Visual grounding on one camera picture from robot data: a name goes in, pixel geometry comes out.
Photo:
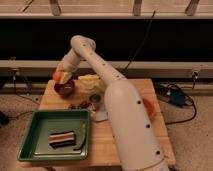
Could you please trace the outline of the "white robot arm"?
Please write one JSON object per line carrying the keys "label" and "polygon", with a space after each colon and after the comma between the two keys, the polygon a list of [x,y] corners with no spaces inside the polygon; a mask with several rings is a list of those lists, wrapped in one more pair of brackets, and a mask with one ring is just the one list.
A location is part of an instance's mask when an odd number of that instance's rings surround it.
{"label": "white robot arm", "polygon": [[75,35],[71,49],[58,64],[53,79],[64,84],[82,59],[106,85],[104,104],[124,171],[169,171],[137,88],[96,52],[95,41]]}

